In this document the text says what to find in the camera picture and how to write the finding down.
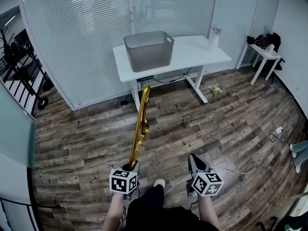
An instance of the wooden floor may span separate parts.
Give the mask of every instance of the wooden floor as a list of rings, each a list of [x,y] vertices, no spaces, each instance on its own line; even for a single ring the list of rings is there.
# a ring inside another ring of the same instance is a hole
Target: wooden floor
[[[269,133],[283,126],[291,99],[283,86],[259,78],[250,86],[250,68],[204,76],[200,86],[209,103],[202,104],[186,81],[150,92],[147,112],[149,135],[142,146],[140,191],[143,194],[157,178],[166,190],[189,174],[187,158],[196,153],[211,166],[250,171],[271,145]],[[208,86],[223,93],[212,99]],[[41,208],[45,231],[102,230],[111,196],[110,170],[128,161],[137,111],[132,97],[125,96],[71,111],[55,88],[42,93],[48,106],[35,111],[38,120],[33,173],[35,198],[41,204],[60,204],[61,210]],[[120,101],[128,100],[121,106]],[[304,119],[293,103],[285,126],[285,139],[304,139]],[[282,217],[301,193],[307,171],[295,173],[288,144],[275,143],[257,163],[253,173],[243,175],[217,168],[225,184],[213,197],[224,230],[260,230],[255,223],[270,224]],[[190,208],[186,182],[165,196],[165,207]],[[197,205],[193,212],[198,215]]]

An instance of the white vase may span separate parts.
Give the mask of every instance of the white vase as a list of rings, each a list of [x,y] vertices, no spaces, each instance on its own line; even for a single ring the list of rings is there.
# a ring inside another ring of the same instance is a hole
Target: white vase
[[[211,33],[208,40],[210,41],[210,51],[214,51],[218,48],[219,34]]]

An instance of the flower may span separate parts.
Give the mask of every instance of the flower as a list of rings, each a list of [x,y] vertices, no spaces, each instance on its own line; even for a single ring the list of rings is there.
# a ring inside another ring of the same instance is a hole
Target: flower
[[[221,90],[219,87],[216,87],[216,86],[209,86],[208,88],[211,89],[212,94],[213,94],[214,96],[216,96],[216,95],[222,93],[222,90]]]
[[[218,28],[216,25],[212,25],[212,30],[214,31],[214,33],[216,33],[217,35],[221,34],[222,29]]]

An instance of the gold metal handle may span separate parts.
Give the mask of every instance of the gold metal handle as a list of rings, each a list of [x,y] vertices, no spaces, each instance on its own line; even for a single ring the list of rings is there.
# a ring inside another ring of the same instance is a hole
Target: gold metal handle
[[[133,170],[137,161],[137,156],[139,154],[140,147],[142,145],[143,139],[145,135],[149,133],[149,125],[145,123],[146,119],[146,108],[147,104],[149,101],[149,95],[150,95],[150,87],[145,86],[143,88],[142,92],[142,98],[140,102],[140,108],[139,108],[139,113],[138,113],[138,118],[137,118],[137,124],[135,128],[135,133],[134,133],[134,140],[133,140],[133,146],[131,148],[131,153],[130,153],[130,159],[129,159],[129,169]]]

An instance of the tabletop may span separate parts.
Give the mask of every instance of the tabletop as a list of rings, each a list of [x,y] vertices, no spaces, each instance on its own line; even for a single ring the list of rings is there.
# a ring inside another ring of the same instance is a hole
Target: tabletop
[[[174,46],[170,65],[141,72],[134,72],[131,69],[125,45],[114,47],[115,63],[120,80],[128,82],[188,67],[231,61],[231,58],[219,48],[210,51],[210,42],[203,36],[183,36],[173,39]]]
[[[249,46],[253,48],[256,52],[258,52],[261,56],[266,58],[267,60],[276,60],[276,59],[281,58],[281,56],[278,55],[278,53],[275,51],[272,51],[272,53],[269,53],[268,51],[261,50],[261,48],[255,44],[249,44]]]

